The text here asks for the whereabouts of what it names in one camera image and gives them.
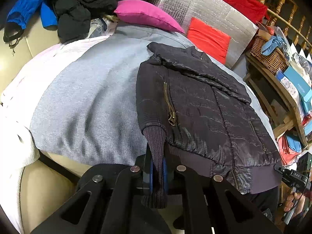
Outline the person's hand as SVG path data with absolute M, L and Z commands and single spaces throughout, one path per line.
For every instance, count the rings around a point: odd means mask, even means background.
M 295 209 L 294 214 L 298 215 L 299 213 L 302 212 L 304 208 L 305 199 L 306 197 L 301 193 L 290 191 L 284 202 L 284 212 L 290 211 L 293 205 L 296 203 L 297 207 Z

